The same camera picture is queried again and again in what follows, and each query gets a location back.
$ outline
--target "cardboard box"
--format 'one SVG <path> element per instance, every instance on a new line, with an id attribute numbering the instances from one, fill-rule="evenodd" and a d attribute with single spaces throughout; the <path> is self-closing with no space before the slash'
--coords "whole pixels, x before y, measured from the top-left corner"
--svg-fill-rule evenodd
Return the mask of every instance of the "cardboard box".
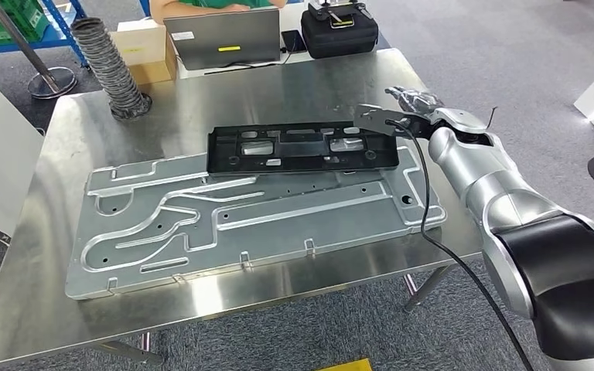
<path id="1" fill-rule="evenodd" d="M 111 32 L 111 37 L 136 83 L 176 79 L 176 54 L 165 26 Z"/>

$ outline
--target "table leg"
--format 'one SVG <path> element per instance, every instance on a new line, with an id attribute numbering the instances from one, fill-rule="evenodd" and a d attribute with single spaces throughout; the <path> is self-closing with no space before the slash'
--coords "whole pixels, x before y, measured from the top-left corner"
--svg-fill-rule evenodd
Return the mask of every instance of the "table leg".
<path id="1" fill-rule="evenodd" d="M 405 305 L 405 311 L 411 311 L 414 307 L 420 305 L 427 295 L 434 290 L 436 285 L 438 285 L 445 275 L 454 267 L 456 267 L 456 264 L 436 268 L 420 288 L 415 285 L 410 274 L 405 275 L 404 280 L 406 281 L 406 288 L 408 289 L 408 293 L 411 294 L 411 298 L 408 299 L 408 302 Z"/>
<path id="2" fill-rule="evenodd" d="M 123 342 L 105 342 L 103 344 L 96 345 L 94 348 L 101 350 L 102 352 L 115 354 L 116 356 L 126 357 L 133 359 L 134 361 L 140 361 L 150 365 L 159 365 L 163 361 L 162 356 L 159 356 L 148 350 L 142 350 L 135 348 L 134 346 L 126 345 Z"/>
<path id="3" fill-rule="evenodd" d="M 142 334 L 142 350 L 145 352 L 151 352 L 152 349 L 152 335 L 148 332 Z"/>

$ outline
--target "person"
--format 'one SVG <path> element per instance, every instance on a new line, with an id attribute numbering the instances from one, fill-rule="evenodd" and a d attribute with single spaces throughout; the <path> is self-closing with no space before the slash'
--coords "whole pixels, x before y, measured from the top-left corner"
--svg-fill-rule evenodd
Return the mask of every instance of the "person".
<path id="1" fill-rule="evenodd" d="M 246 12 L 252 8 L 274 5 L 283 8 L 287 0 L 150 0 L 153 19 L 163 24 L 165 18 L 206 15 L 222 12 Z"/>

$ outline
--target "black plastic frame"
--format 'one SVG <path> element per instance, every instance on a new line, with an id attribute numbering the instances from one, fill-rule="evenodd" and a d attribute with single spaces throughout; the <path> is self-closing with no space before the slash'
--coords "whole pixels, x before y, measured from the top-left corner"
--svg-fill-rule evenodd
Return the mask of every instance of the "black plastic frame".
<path id="1" fill-rule="evenodd" d="M 251 132 L 256 135 L 243 136 Z M 332 151 L 331 140 L 342 138 L 359 138 L 364 149 Z M 243 143 L 266 141 L 272 143 L 270 155 L 243 154 Z M 268 160 L 281 161 L 280 165 L 270 166 Z M 397 165 L 394 137 L 355 128 L 352 121 L 229 126 L 214 128 L 208 134 L 207 171 L 214 175 L 360 171 Z"/>

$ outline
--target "aluminum plate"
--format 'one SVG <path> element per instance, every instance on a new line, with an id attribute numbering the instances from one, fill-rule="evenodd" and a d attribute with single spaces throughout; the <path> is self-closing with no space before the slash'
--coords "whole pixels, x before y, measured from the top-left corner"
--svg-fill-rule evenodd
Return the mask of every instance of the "aluminum plate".
<path id="1" fill-rule="evenodd" d="M 217 176 L 206 156 L 92 172 L 65 292 L 73 299 L 322 254 L 420 230 L 424 176 L 394 170 Z M 432 193 L 427 228 L 446 214 Z"/>

